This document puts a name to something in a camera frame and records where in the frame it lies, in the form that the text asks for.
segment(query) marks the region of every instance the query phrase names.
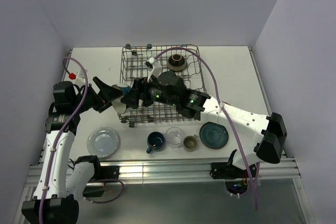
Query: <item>wire dish rack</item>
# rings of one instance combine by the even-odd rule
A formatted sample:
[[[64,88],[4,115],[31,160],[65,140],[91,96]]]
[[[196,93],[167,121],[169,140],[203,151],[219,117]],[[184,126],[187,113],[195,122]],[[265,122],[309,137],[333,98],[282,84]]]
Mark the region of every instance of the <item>wire dish rack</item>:
[[[198,47],[194,45],[165,45],[165,46],[147,46],[131,47],[126,44],[122,48],[121,54],[121,71],[120,82],[132,86],[135,78],[146,77],[149,71],[145,62],[149,58],[155,57],[162,51],[172,47],[185,47],[200,55]],[[183,78],[187,88],[196,89],[206,93],[201,62],[193,54],[179,49],[171,50],[164,53],[158,60],[162,66],[162,72],[169,71],[167,60],[171,55],[180,54],[185,57],[187,66],[181,72],[176,72],[176,75]],[[139,106],[138,109],[126,114],[118,114],[122,123],[129,122],[129,127],[134,127],[136,123],[152,123],[152,122],[173,122],[173,121],[190,121],[192,119],[185,118],[177,113],[175,107],[154,102],[149,107]]]

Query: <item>blue ceramic plate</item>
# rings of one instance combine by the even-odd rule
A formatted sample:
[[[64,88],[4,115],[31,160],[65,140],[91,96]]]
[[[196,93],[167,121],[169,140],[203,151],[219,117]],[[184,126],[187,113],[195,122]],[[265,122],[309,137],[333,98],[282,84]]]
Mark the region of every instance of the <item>blue ceramic plate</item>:
[[[119,135],[114,129],[103,127],[91,133],[86,147],[90,155],[106,158],[118,149],[119,142]]]
[[[206,147],[217,150],[226,145],[229,134],[224,126],[208,122],[199,130],[199,137]]]

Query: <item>black clamp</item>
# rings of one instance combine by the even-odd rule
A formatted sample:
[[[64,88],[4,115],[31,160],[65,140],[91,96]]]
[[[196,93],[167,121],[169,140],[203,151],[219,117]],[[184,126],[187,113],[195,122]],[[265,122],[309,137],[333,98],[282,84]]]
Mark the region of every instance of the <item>black clamp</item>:
[[[228,162],[216,162],[211,163],[210,176],[213,179],[236,179],[236,178],[245,178],[247,176],[247,171],[239,169],[232,165],[232,160],[237,150],[234,150],[231,153],[231,156]],[[250,165],[250,171],[252,177],[256,176],[257,167],[255,164]]]
[[[101,180],[101,179],[118,179],[119,178],[119,166],[101,166],[100,161],[97,156],[82,156],[79,157],[75,164],[79,164],[82,162],[92,163],[94,166],[95,174],[92,177],[92,181]],[[84,197],[101,197],[105,192],[105,184],[102,186],[87,186],[83,191]]]

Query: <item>navy mug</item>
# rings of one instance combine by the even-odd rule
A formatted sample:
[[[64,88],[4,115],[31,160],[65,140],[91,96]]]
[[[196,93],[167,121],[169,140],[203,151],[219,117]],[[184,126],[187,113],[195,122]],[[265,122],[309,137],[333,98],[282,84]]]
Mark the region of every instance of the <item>navy mug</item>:
[[[147,137],[147,153],[150,154],[152,150],[159,150],[164,146],[165,139],[162,133],[160,132],[152,132]]]

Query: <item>glass cup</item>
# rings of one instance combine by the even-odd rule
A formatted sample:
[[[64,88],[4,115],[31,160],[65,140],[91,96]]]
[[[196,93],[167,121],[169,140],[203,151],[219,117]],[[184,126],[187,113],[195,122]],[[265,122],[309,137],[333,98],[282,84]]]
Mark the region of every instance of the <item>glass cup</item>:
[[[166,141],[171,149],[177,149],[181,147],[183,139],[183,131],[178,127],[171,127],[166,132]]]

